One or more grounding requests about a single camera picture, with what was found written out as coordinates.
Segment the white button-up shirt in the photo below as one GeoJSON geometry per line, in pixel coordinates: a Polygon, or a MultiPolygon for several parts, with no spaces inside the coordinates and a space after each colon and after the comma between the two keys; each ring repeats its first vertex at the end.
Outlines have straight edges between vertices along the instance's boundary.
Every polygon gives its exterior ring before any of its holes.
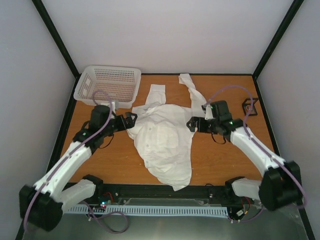
{"type": "Polygon", "coordinates": [[[187,127],[191,117],[204,117],[204,96],[188,73],[179,75],[179,83],[188,88],[191,107],[166,103],[166,87],[152,84],[145,104],[132,108],[137,115],[127,130],[147,170],[162,184],[179,191],[192,177],[191,147],[194,133],[187,127]]]}

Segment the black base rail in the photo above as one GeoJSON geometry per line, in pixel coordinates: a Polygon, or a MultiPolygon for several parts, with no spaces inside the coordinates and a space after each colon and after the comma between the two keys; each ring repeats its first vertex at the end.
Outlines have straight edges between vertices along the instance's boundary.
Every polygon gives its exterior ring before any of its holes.
{"type": "Polygon", "coordinates": [[[227,186],[221,185],[189,185],[174,191],[167,185],[143,184],[104,184],[98,197],[117,203],[120,199],[182,199],[201,200],[210,204],[239,204],[241,198],[231,192],[227,186]]]}

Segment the black open brooch box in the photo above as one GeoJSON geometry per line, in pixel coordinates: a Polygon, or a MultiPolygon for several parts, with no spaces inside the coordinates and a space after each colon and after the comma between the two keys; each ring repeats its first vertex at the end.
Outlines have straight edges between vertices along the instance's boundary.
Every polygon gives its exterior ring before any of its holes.
{"type": "Polygon", "coordinates": [[[249,113],[249,116],[257,116],[258,112],[257,109],[255,107],[256,102],[259,99],[254,97],[251,101],[250,98],[246,98],[243,102],[242,102],[242,110],[244,115],[246,116],[249,113]]]}

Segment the colourful round brooch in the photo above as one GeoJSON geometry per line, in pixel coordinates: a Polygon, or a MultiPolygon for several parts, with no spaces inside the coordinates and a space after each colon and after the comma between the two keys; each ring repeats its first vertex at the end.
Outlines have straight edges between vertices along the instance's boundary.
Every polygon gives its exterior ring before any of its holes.
{"type": "Polygon", "coordinates": [[[248,112],[251,112],[251,111],[253,110],[253,108],[252,108],[250,105],[247,105],[247,106],[246,106],[246,110],[247,110],[248,112]]]}

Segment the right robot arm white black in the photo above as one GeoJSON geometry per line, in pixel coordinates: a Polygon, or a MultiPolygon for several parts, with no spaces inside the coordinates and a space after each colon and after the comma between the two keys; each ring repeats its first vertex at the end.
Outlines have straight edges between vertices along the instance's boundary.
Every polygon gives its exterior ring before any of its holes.
{"type": "Polygon", "coordinates": [[[262,180],[236,177],[226,182],[237,197],[258,200],[269,211],[303,204],[304,190],[299,166],[267,148],[240,118],[234,119],[224,100],[203,106],[204,117],[193,116],[186,123],[191,132],[220,135],[224,142],[239,148],[255,165],[262,180]]]}

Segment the white perforated plastic basket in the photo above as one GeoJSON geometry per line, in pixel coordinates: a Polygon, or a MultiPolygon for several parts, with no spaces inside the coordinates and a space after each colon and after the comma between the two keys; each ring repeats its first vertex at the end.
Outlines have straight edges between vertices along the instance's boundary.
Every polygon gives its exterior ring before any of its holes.
{"type": "Polygon", "coordinates": [[[73,98],[93,106],[95,103],[92,95],[96,93],[94,99],[98,104],[105,103],[110,98],[118,102],[119,108],[130,109],[138,95],[141,75],[142,72],[137,68],[89,65],[78,80],[73,98]]]}

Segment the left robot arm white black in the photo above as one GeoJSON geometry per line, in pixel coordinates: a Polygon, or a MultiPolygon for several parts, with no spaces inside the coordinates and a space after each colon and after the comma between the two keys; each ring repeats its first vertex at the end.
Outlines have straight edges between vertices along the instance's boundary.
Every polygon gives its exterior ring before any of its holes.
{"type": "Polygon", "coordinates": [[[91,111],[90,119],[72,139],[57,163],[32,186],[24,185],[19,191],[19,212],[26,229],[31,223],[47,232],[53,230],[62,216],[80,202],[103,198],[103,180],[86,175],[75,185],[67,183],[79,167],[104,143],[106,137],[135,126],[137,114],[117,115],[113,103],[100,104],[91,111]]]}

